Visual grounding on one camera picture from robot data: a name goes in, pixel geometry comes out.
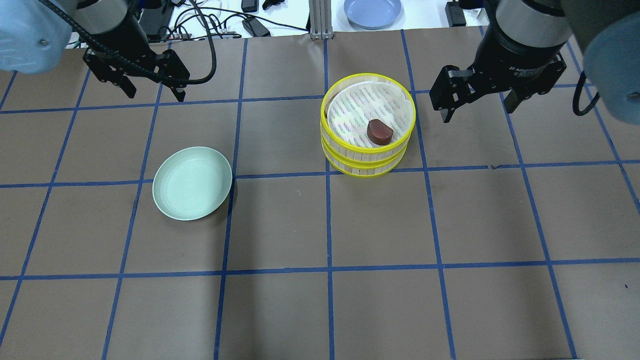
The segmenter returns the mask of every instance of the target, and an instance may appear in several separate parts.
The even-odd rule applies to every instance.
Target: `wire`
[[[247,19],[248,18],[247,15],[244,15],[244,14],[241,14],[241,13],[235,13],[235,14],[229,15],[226,19],[222,20],[222,28],[226,29],[227,28],[227,20],[231,19],[232,17],[236,17],[236,16],[237,17],[241,17],[243,19]]]
[[[168,37],[171,37],[176,31],[178,31],[178,34],[180,34],[180,37],[183,37],[182,36],[182,31],[180,29],[184,30],[184,32],[186,34],[188,31],[184,27],[184,24],[187,23],[189,20],[194,19],[194,18],[199,18],[199,15],[198,14],[191,15],[191,16],[187,17],[186,19],[184,19],[180,24],[177,24],[174,27],[174,29],[169,32]],[[213,20],[212,20],[212,23],[213,23],[213,25],[212,25],[213,26],[213,30],[216,32],[217,35],[220,35],[220,32],[218,31],[218,25],[215,25],[215,21],[213,21]]]
[[[157,33],[156,33],[156,36],[157,36],[158,38],[161,38],[161,37],[163,37],[163,36],[164,36],[164,35],[161,35],[161,34],[160,34],[160,31],[161,31],[162,29],[167,29],[167,31],[171,31],[171,28],[169,28],[168,26],[164,26],[164,25],[163,25],[163,26],[161,26],[161,27],[158,29]]]
[[[283,27],[285,27],[285,28],[296,29],[296,30],[300,30],[300,31],[304,31],[304,32],[308,33],[308,30],[307,30],[307,29],[299,28],[299,27],[297,27],[297,26],[293,26],[293,25],[282,24],[282,23],[279,23],[279,22],[275,22],[275,21],[269,20],[269,19],[264,18],[264,17],[260,17],[260,16],[252,15],[252,14],[250,14],[250,13],[237,12],[237,11],[235,11],[235,10],[228,10],[228,9],[222,9],[222,8],[215,8],[215,7],[211,7],[211,6],[203,6],[203,7],[201,7],[200,9],[202,9],[202,10],[218,10],[218,11],[221,11],[221,12],[229,12],[229,13],[233,13],[233,14],[244,15],[244,16],[246,16],[246,17],[255,17],[256,19],[264,20],[264,21],[266,21],[266,22],[270,22],[270,23],[272,23],[272,24],[274,24],[274,25],[277,25],[277,26],[283,26]],[[184,13],[189,12],[189,11],[191,11],[191,10],[193,10],[193,9],[191,9],[191,8],[190,8],[190,9],[184,10],[182,13],[180,13],[180,15],[178,15],[178,18],[177,18],[177,19],[179,19],[179,18],[180,18],[180,16],[182,16]]]
[[[211,24],[213,25],[213,30],[215,30],[216,34],[218,34],[220,38],[223,38],[220,32],[218,31],[218,28],[222,29],[222,23],[220,23],[220,19],[217,16],[213,15],[212,13],[210,13],[208,17],[209,17],[209,20],[211,21]]]
[[[587,80],[587,75],[584,74],[584,71],[580,74],[580,78],[578,79],[578,83],[575,85],[575,92],[573,93],[573,113],[578,116],[585,116],[591,111],[595,106],[598,100],[600,99],[600,94],[596,93],[593,97],[593,100],[587,105],[584,110],[580,110],[580,95],[582,93],[582,89],[584,88],[584,83]]]
[[[39,0],[39,1],[44,6],[46,6],[48,9],[53,11],[61,19],[63,19],[67,24],[71,25],[71,28],[76,33],[78,33],[78,35],[80,35],[80,37],[92,49],[94,49],[96,51],[100,51],[102,53],[105,53],[106,55],[112,57],[114,60],[119,62],[123,67],[135,70],[135,71],[143,74],[145,77],[151,79],[152,81],[155,81],[155,82],[167,85],[167,86],[183,87],[185,85],[204,84],[207,81],[211,80],[211,78],[213,78],[213,75],[216,73],[216,67],[217,67],[216,50],[215,50],[215,48],[213,46],[213,39],[212,39],[211,31],[209,30],[208,27],[206,27],[205,30],[207,32],[207,36],[208,36],[208,40],[209,40],[209,47],[211,48],[211,70],[209,71],[209,74],[206,75],[202,79],[196,79],[196,80],[178,79],[178,78],[174,78],[172,76],[160,75],[160,74],[158,74],[156,72],[153,72],[153,71],[150,71],[148,69],[145,69],[145,68],[141,67],[140,65],[132,62],[131,60],[129,60],[127,58],[124,58],[122,55],[118,54],[112,48],[110,48],[110,47],[104,45],[103,43],[99,42],[96,38],[93,37],[93,35],[91,33],[89,33],[86,29],[84,29],[82,27],[82,25],[78,24],[77,21],[75,21],[71,16],[69,16],[67,13],[65,13],[63,10],[58,8],[55,4],[53,4],[51,2],[51,0]],[[198,7],[198,5],[196,4],[195,0],[189,0],[189,2],[193,5],[193,8],[198,12],[199,16],[201,16],[204,19],[205,15],[202,13],[200,7]]]
[[[232,38],[242,38],[242,35],[239,33],[220,33],[220,35],[223,35],[223,36],[228,35],[228,36],[231,36]],[[171,41],[171,42],[200,41],[206,38],[207,38],[207,35],[204,35],[202,37],[193,37],[193,38],[175,38],[175,39],[168,39],[168,40],[156,40],[156,41],[152,41],[151,43],[156,44],[156,43],[167,42],[167,41]]]

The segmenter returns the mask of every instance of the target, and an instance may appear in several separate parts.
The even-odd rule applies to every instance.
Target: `blue tape line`
[[[354,271],[390,271],[390,270],[435,270],[438,264],[406,264],[406,265],[360,265],[360,266],[335,266],[334,272]]]
[[[323,40],[324,51],[324,93],[329,91],[329,50],[327,39]],[[324,176],[326,185],[326,266],[327,266],[327,300],[329,325],[329,359],[335,360],[335,332],[333,325],[333,250],[331,230],[331,166],[324,160]]]
[[[417,98],[415,95],[415,83],[413,81],[413,70],[411,67],[411,58],[409,56],[409,48],[406,44],[406,37],[404,35],[404,30],[400,30],[400,35],[402,36],[402,43],[404,47],[404,57],[406,58],[406,66],[409,72],[409,82],[411,84],[411,92],[413,101],[417,103]],[[449,340],[449,353],[451,355],[451,359],[456,360],[456,347],[454,345],[453,340],[453,330],[451,327],[451,316],[449,313],[449,301],[447,299],[447,285],[444,279],[444,270],[442,268],[442,256],[440,254],[440,242],[438,239],[438,229],[436,225],[436,216],[435,211],[433,209],[433,197],[431,196],[431,183],[429,182],[429,170],[427,164],[427,158],[424,151],[424,142],[422,140],[422,127],[420,126],[420,114],[418,108],[416,106],[415,109],[415,126],[418,131],[418,143],[420,145],[420,156],[422,158],[422,167],[424,171],[424,182],[427,190],[427,200],[429,202],[429,216],[431,217],[431,229],[433,232],[433,245],[436,252],[436,260],[438,262],[438,277],[440,278],[440,291],[442,293],[442,307],[444,311],[444,319],[445,324],[447,326],[447,339]]]
[[[323,40],[323,60],[324,60],[324,93],[329,91],[329,48],[327,39]]]
[[[573,260],[552,260],[551,262],[554,265],[621,264],[621,263],[640,263],[640,258],[573,259]]]
[[[486,170],[487,165],[470,165],[458,167],[427,167],[427,171],[459,171],[459,170]]]
[[[240,143],[240,120],[242,118],[242,103],[243,103],[243,92],[244,92],[244,73],[246,70],[246,48],[247,48],[247,39],[244,40],[243,53],[242,53],[242,67],[240,71],[240,90],[238,93],[238,109],[237,109],[237,117],[236,117],[236,138],[234,140],[234,159],[232,164],[232,173],[234,176],[234,180],[231,182],[231,190],[229,192],[229,205],[227,208],[227,228],[225,230],[225,249],[222,256],[222,276],[220,277],[220,292],[218,293],[218,315],[216,317],[216,335],[214,339],[214,350],[213,350],[213,358],[214,360],[218,360],[218,356],[220,355],[220,334],[222,332],[222,310],[225,303],[225,288],[227,285],[227,265],[228,265],[228,256],[229,256],[229,242],[231,237],[231,218],[233,215],[233,207],[234,207],[234,193],[236,191],[236,170],[237,170],[237,160],[238,160],[238,147]]]
[[[510,268],[517,266],[546,266],[546,261],[500,261],[496,263],[451,263],[443,264],[445,269],[466,268]]]
[[[556,84],[554,88],[575,88],[576,84]]]
[[[302,95],[302,96],[282,96],[282,97],[256,97],[252,99],[243,99],[243,102],[257,102],[257,101],[280,101],[280,100],[307,100],[307,99],[322,99],[324,95]],[[158,106],[186,106],[186,105],[201,105],[201,104],[227,104],[237,103],[238,99],[220,99],[220,100],[199,100],[199,101],[184,101],[184,102],[161,102]],[[26,109],[26,110],[6,110],[0,111],[0,114],[21,114],[21,113],[50,113],[57,111],[74,111],[74,110],[108,110],[108,109],[122,109],[122,108],[150,108],[156,106],[156,104],[127,104],[127,105],[103,105],[103,106],[78,106],[77,108],[51,108],[51,109]]]
[[[592,264],[620,264],[640,263],[640,258],[602,258],[602,259],[564,259],[551,260],[553,265],[592,265]],[[356,266],[332,266],[332,272],[366,272],[366,271],[393,271],[393,270],[436,270],[453,268],[508,268],[518,266],[547,266],[547,261],[499,261],[489,263],[443,263],[438,264],[400,264],[400,265],[356,265]],[[186,272],[136,272],[123,274],[53,274],[53,275],[25,275],[23,281],[30,280],[63,280],[63,279],[137,279],[158,277],[190,277],[190,276],[241,276],[261,274],[300,274],[322,273],[329,271],[327,266],[308,268],[265,268],[247,270],[202,270]],[[0,276],[0,281],[15,281],[19,275]]]
[[[424,171],[421,167],[410,167],[410,168],[393,168],[390,172],[422,172]]]
[[[4,106],[4,102],[6,101],[6,98],[9,96],[9,90],[11,90],[11,86],[13,86],[13,81],[15,80],[15,76],[18,74],[17,71],[13,72],[13,75],[11,75],[11,80],[9,80],[9,83],[6,86],[6,90],[4,91],[4,95],[2,96],[2,100],[0,101],[0,110],[2,110],[2,107]]]
[[[80,101],[82,100],[82,96],[84,95],[84,90],[86,89],[87,81],[89,80],[90,71],[86,71],[86,75],[84,76],[84,82],[82,88],[80,89],[80,94],[78,95],[78,99],[76,102],[76,107],[80,105]],[[6,334],[6,328],[9,325],[9,320],[11,319],[11,314],[13,313],[13,307],[15,306],[15,301],[18,297],[18,292],[20,291],[20,287],[22,286],[22,282],[24,279],[24,274],[27,271],[27,266],[29,265],[29,260],[31,259],[31,253],[33,252],[33,247],[36,243],[36,239],[38,238],[38,232],[40,231],[40,224],[42,223],[42,217],[44,216],[44,212],[47,208],[47,204],[49,203],[49,197],[51,196],[51,190],[53,186],[51,186],[56,181],[56,176],[58,175],[58,170],[60,169],[60,163],[62,162],[62,157],[65,155],[65,149],[67,148],[67,144],[69,141],[69,136],[71,135],[71,129],[74,126],[74,122],[76,121],[77,110],[74,111],[71,119],[69,120],[69,126],[67,127],[67,132],[65,133],[65,139],[62,141],[62,146],[60,147],[60,153],[58,154],[58,160],[56,161],[56,166],[53,170],[53,174],[51,175],[51,182],[49,183],[49,187],[47,189],[47,195],[44,198],[42,203],[42,208],[40,208],[40,214],[38,215],[38,220],[36,221],[35,229],[33,230],[33,235],[31,236],[31,241],[29,242],[29,247],[27,249],[27,254],[24,258],[24,262],[22,263],[22,270],[20,271],[20,277],[18,278],[18,282],[15,285],[15,289],[13,291],[13,296],[11,297],[11,302],[9,304],[9,309],[7,310],[6,317],[4,318],[4,323],[2,326],[2,331],[0,331],[0,346],[2,346],[2,342],[4,341],[4,335]]]
[[[329,161],[324,160],[326,186],[326,266],[327,266],[327,297],[329,316],[329,359],[335,359],[335,337],[333,326],[333,250],[331,230],[331,175]]]
[[[13,188],[47,188],[48,183],[35,183],[35,184],[3,184],[0,185],[0,189],[13,189]]]
[[[573,337],[571,335],[571,330],[569,328],[569,322],[566,318],[566,314],[564,312],[564,305],[562,301],[562,297],[560,296],[560,289],[558,288],[558,284],[556,281],[556,273],[554,272],[554,267],[551,262],[551,257],[549,254],[549,249],[547,247],[547,240],[545,239],[545,234],[542,230],[542,223],[540,222],[540,215],[538,214],[538,208],[536,206],[536,201],[533,197],[533,191],[531,190],[531,184],[529,182],[529,176],[527,175],[527,169],[524,166],[524,161],[522,161],[522,153],[520,152],[520,146],[518,145],[518,138],[516,137],[515,130],[513,128],[513,123],[511,121],[511,115],[507,112],[507,109],[504,107],[504,96],[502,93],[500,95],[500,101],[502,102],[502,109],[504,111],[504,116],[507,120],[507,125],[509,126],[509,132],[511,133],[511,137],[513,139],[513,146],[516,150],[516,155],[518,156],[518,162],[520,164],[520,170],[522,172],[522,178],[524,179],[524,185],[527,188],[527,195],[529,196],[529,202],[531,203],[531,209],[533,211],[533,217],[536,222],[536,227],[538,228],[538,236],[540,237],[540,244],[542,245],[542,251],[545,255],[545,261],[547,263],[547,269],[549,271],[549,277],[551,279],[551,285],[554,289],[554,294],[556,296],[556,302],[558,306],[558,311],[560,312],[560,319],[562,320],[564,327],[564,335],[566,336],[567,343],[569,345],[569,350],[571,352],[572,357],[577,358],[577,354],[575,351],[575,345],[573,344]]]
[[[574,161],[570,163],[530,163],[523,164],[526,168],[536,167],[579,167],[579,166],[593,166],[593,165],[617,165],[616,161]]]
[[[575,64],[575,68],[578,70],[578,73],[581,73],[582,69],[580,68],[580,63],[578,62],[578,59],[573,51],[573,47],[568,42],[567,42],[567,48],[569,48],[569,53],[573,58],[573,63]],[[589,100],[592,101],[593,96],[591,95],[591,90],[589,89],[588,86],[585,87],[584,89],[587,92],[587,96],[589,97]],[[634,201],[634,205],[636,205],[636,211],[638,212],[638,214],[640,214],[640,200],[638,200],[636,191],[634,190],[634,187],[631,184],[631,180],[627,175],[627,170],[625,170],[623,162],[620,160],[620,155],[618,154],[618,150],[616,149],[616,146],[613,144],[613,139],[609,135],[609,131],[607,130],[607,126],[604,124],[604,121],[602,120],[602,116],[600,115],[600,110],[598,109],[597,105],[593,108],[593,111],[595,112],[596,118],[600,123],[600,127],[602,128],[602,132],[604,133],[604,136],[607,138],[607,141],[609,142],[609,147],[611,148],[611,152],[613,152],[613,156],[616,158],[618,166],[620,166],[620,172],[622,173],[622,177],[624,178],[625,183],[627,184],[627,188],[629,189],[629,194],[631,194],[631,198]]]
[[[140,202],[140,194],[142,193],[142,184],[145,178],[145,171],[147,169],[147,159],[149,156],[149,149],[151,148],[151,139],[154,134],[154,128],[156,126],[156,117],[158,114],[158,104],[160,103],[160,97],[162,96],[162,84],[158,85],[158,91],[156,95],[156,103],[154,106],[154,113],[151,117],[151,124],[149,125],[149,132],[147,135],[147,144],[145,146],[145,153],[142,157],[142,165],[140,166],[140,177],[138,178],[137,184],[138,189],[136,190],[136,198],[133,202],[133,207],[131,208],[131,218],[129,219],[129,228],[127,230],[127,237],[124,243],[124,250],[122,251],[122,260],[120,261],[120,273],[124,274],[124,269],[127,264],[127,257],[129,256],[129,245],[131,244],[131,235],[133,233],[133,227],[136,220],[136,214],[138,212],[138,204]],[[122,277],[118,278],[118,282],[116,284],[116,291],[113,295],[113,303],[111,305],[111,314],[109,316],[109,325],[107,326],[107,334],[104,338],[104,346],[102,348],[102,360],[107,359],[107,353],[109,352],[109,344],[111,342],[111,333],[113,331],[113,322],[115,321],[116,312],[118,310],[118,301],[120,299],[120,290],[122,289]]]
[[[0,114],[25,114],[25,113],[55,113],[59,111],[75,111],[75,108],[53,108],[53,109],[32,109],[32,110],[3,110]]]
[[[279,174],[254,174],[254,175],[238,175],[236,179],[265,179],[269,177],[305,177],[305,176],[324,176],[325,172],[286,172]]]
[[[242,102],[256,102],[256,101],[281,101],[281,100],[309,100],[309,99],[322,99],[324,95],[302,95],[302,96],[282,96],[282,97],[260,97],[256,99],[243,99]]]
[[[640,160],[621,160],[623,164],[640,164]],[[576,161],[571,163],[526,163],[523,164],[525,168],[540,168],[540,167],[579,167],[579,166],[596,166],[596,165],[617,165],[615,160],[604,161]],[[519,164],[505,164],[505,165],[463,165],[463,166],[451,166],[451,167],[428,167],[427,171],[461,171],[461,170],[486,170],[491,169],[505,169],[505,168],[520,168]],[[394,168],[390,172],[421,172],[423,168]],[[337,170],[330,171],[330,175],[344,175]],[[265,179],[276,177],[307,177],[307,176],[324,176],[326,172],[283,172],[276,174],[248,174],[237,175],[236,179]],[[53,187],[65,187],[65,186],[114,186],[114,185],[128,185],[128,184],[143,184],[153,183],[153,179],[140,180],[121,180],[121,181],[85,181],[85,182],[69,182],[69,183],[28,183],[28,184],[0,184],[0,189],[3,188],[46,188],[48,186]]]

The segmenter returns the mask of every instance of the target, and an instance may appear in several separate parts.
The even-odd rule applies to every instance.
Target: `yellow steamer rim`
[[[359,147],[338,137],[330,128],[327,113],[333,98],[347,87],[364,81],[388,83],[398,87],[412,105],[409,129],[400,139],[380,147]],[[347,76],[336,82],[325,94],[320,109],[320,133],[323,151],[329,162],[341,172],[356,177],[380,176],[391,171],[404,156],[406,144],[415,126],[415,103],[407,89],[392,78],[380,74],[361,73]]]

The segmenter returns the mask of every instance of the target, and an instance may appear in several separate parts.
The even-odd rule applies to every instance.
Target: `green plate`
[[[227,198],[232,178],[224,155],[209,147],[189,147],[160,165],[153,184],[154,202],[170,218],[202,218]]]

